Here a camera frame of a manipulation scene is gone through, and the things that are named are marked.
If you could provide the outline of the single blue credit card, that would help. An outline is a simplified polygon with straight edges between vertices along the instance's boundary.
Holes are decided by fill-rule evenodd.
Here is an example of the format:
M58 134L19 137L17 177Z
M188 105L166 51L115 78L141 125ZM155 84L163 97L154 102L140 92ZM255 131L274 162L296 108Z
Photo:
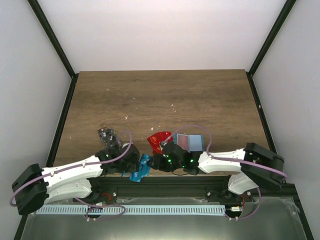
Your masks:
M144 174L137 171L137 172L132 172L129 176L129 180L132 182L137 182L139 183L141 179L144 177Z

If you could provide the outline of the blue card holder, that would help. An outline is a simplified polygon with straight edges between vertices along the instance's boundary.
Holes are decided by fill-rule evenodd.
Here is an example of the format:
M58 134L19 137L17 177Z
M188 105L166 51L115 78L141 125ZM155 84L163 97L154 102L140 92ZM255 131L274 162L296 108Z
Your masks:
M176 133L173 136L173 141L175 144L177 144L177 134L180 133ZM199 135L199 134L191 134L188 135L188 152L197 152L197 151L204 151L205 147L204 147L204 136L203 135Z

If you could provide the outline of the single red credit card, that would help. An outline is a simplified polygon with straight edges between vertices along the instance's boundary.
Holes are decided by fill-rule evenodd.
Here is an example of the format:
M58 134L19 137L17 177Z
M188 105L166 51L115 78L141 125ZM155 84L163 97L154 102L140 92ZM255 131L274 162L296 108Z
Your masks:
M186 134L177 134L176 135L176 144L180 146L184 150L189 149L189 144L188 144L188 135Z

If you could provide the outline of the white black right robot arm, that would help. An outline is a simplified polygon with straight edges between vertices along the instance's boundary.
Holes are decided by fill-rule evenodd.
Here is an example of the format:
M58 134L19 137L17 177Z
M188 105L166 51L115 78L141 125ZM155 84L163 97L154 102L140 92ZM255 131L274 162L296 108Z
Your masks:
M222 188L223 198L229 202L252 189L279 191L284 173L282 156L256 144L247 143L245 148L229 152L187 151L169 142L162 153L154 154L148 165L162 172L182 169L190 175L200 173L231 172L228 183Z

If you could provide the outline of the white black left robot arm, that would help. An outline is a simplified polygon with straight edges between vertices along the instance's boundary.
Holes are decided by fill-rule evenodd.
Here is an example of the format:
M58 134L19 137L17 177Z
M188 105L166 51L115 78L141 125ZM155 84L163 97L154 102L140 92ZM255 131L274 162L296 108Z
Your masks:
M10 205L23 216L60 200L87 198L97 202L102 196L102 189L92 179L135 172L139 160L137 147L126 143L124 146L108 146L86 159L62 166L41 168L37 163L31 164L11 185L13 196Z

